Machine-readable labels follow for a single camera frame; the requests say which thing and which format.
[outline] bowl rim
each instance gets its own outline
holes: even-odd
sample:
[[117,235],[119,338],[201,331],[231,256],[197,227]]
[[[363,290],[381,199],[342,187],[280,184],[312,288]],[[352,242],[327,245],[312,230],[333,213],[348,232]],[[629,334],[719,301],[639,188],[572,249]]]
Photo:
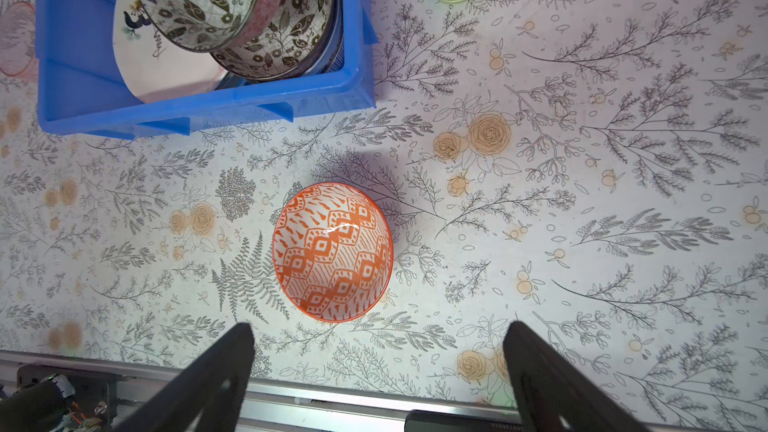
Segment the bowl rim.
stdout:
[[[173,43],[176,47],[179,47],[179,48],[184,49],[184,50],[188,50],[189,52],[211,53],[211,52],[215,52],[218,49],[226,48],[233,40],[235,40],[235,37],[237,37],[241,32],[243,32],[243,29],[245,28],[245,25],[247,24],[248,19],[250,19],[250,17],[254,14],[254,10],[256,8],[257,2],[258,2],[258,0],[251,0],[250,5],[249,5],[249,11],[250,12],[248,13],[248,17],[245,20],[242,20],[240,22],[240,26],[237,28],[237,31],[235,31],[234,33],[230,34],[230,36],[223,43],[220,43],[220,44],[216,45],[216,47],[211,47],[209,49],[204,49],[204,50],[203,49],[191,49],[189,47],[181,45],[180,43],[176,42],[176,40],[169,38],[165,34],[165,32],[163,32],[157,25],[155,25],[154,20],[153,20],[152,16],[150,16],[149,12],[147,12],[147,15],[150,16],[149,19],[152,20],[152,26],[155,29],[157,29],[158,32],[160,32],[160,34],[163,36],[163,38],[165,38],[169,42]],[[145,12],[147,11],[146,8],[144,7],[144,1],[143,0],[141,0],[141,8],[144,9]]]
[[[308,190],[308,189],[310,189],[312,187],[317,187],[317,186],[342,186],[342,187],[351,188],[352,190],[361,193],[364,197],[368,198],[368,200],[371,201],[371,204],[373,204],[373,206],[376,207],[376,210],[384,218],[384,226],[386,227],[386,231],[389,234],[389,271],[388,271],[387,276],[386,276],[386,282],[384,283],[384,288],[382,289],[382,292],[379,295],[379,297],[372,304],[370,304],[366,308],[366,310],[360,312],[358,315],[355,315],[354,317],[346,318],[346,319],[343,319],[343,320],[336,320],[336,321],[328,320],[328,319],[324,319],[324,318],[318,318],[317,316],[312,315],[309,312],[307,312],[304,309],[302,309],[301,307],[299,307],[293,301],[292,297],[289,296],[288,293],[286,293],[286,290],[283,287],[283,284],[280,283],[280,280],[278,279],[277,283],[280,284],[280,289],[283,291],[283,293],[285,294],[286,298],[288,298],[288,300],[293,304],[293,307],[299,309],[302,313],[304,313],[304,315],[306,315],[308,317],[312,317],[314,320],[319,321],[319,322],[326,322],[328,324],[341,324],[343,322],[353,321],[353,320],[355,320],[357,318],[362,317],[363,315],[367,314],[368,312],[370,312],[371,309],[373,309],[376,306],[376,304],[379,303],[379,301],[381,300],[381,297],[384,295],[384,293],[386,293],[386,290],[389,287],[389,281],[392,280],[392,270],[395,267],[395,243],[392,241],[392,230],[389,228],[389,222],[386,220],[386,216],[384,216],[384,212],[382,212],[382,210],[379,207],[379,205],[376,202],[374,202],[373,199],[370,198],[370,196],[368,194],[366,194],[365,192],[363,192],[362,190],[360,190],[357,187],[350,186],[349,184],[345,184],[343,182],[318,182],[317,184],[312,184],[311,186],[307,186],[307,187],[301,189],[300,192],[298,192],[295,196],[290,198],[288,203],[290,203],[290,201],[293,200],[294,197],[299,196],[305,190]],[[283,213],[285,212],[287,206],[288,205],[286,204],[283,207],[283,210],[280,212],[280,216],[278,216],[278,219],[277,219],[278,223],[280,223],[280,217],[283,216]],[[276,231],[277,231],[277,224],[275,224],[274,230],[272,231],[272,265],[273,265],[273,268],[275,269],[275,277],[277,277],[276,259],[275,259],[275,232]]]

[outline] rose illustration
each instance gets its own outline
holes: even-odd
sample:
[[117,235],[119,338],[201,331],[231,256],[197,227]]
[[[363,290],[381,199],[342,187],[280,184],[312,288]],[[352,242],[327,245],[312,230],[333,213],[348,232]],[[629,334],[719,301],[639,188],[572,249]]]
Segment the rose illustration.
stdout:
[[453,132],[443,132],[435,138],[435,155],[443,160],[454,160],[467,148],[467,139]]
[[174,210],[170,213],[170,220],[168,221],[168,227],[170,231],[176,235],[181,235],[187,230],[187,226],[190,224],[190,220],[187,214],[180,210]]
[[5,115],[5,125],[8,126],[8,130],[16,132],[21,124],[22,110],[17,106],[10,107]]
[[67,177],[62,180],[61,186],[62,202],[66,206],[71,206],[78,200],[78,183],[74,178]]
[[467,177],[467,171],[448,180],[448,193],[454,197],[463,196],[467,191],[467,186],[471,182]]
[[58,204],[58,192],[50,188],[45,193],[45,205],[52,208],[56,204]]
[[461,352],[456,360],[456,365],[458,373],[464,377],[467,382],[471,380],[480,380],[485,377],[487,361],[485,357],[474,350]]
[[214,227],[214,210],[208,204],[197,204],[190,213],[190,225],[197,235],[207,235]]
[[509,145],[512,130],[501,115],[490,112],[469,124],[469,146],[481,156],[500,153]]

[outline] blue plastic crate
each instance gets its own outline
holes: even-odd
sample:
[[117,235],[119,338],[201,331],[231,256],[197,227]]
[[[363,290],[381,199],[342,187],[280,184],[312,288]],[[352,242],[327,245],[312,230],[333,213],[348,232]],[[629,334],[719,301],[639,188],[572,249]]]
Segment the blue plastic crate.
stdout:
[[115,0],[38,0],[40,127],[116,139],[372,107],[371,0],[343,0],[344,67],[144,104],[125,86],[112,50]]

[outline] stacked bowl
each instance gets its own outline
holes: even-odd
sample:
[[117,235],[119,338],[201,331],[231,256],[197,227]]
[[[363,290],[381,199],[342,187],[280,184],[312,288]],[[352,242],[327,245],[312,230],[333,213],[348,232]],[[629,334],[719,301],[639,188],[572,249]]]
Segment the stacked bowl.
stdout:
[[155,102],[341,68],[341,0],[118,0],[115,59]]

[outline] metal frame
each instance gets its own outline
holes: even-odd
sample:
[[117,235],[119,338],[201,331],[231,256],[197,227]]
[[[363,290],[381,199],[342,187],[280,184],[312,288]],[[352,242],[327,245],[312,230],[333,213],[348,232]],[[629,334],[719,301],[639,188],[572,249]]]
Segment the metal frame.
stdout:
[[[118,382],[118,422],[147,402],[181,372],[181,369],[176,368],[0,350],[0,384],[5,385],[9,394],[14,391],[16,370],[24,364],[109,372],[122,376],[123,379]],[[236,430],[389,432],[403,430],[406,416],[411,410],[522,422],[517,412],[482,404],[251,379],[246,388]],[[698,430],[654,424],[648,424],[648,428],[654,432]]]

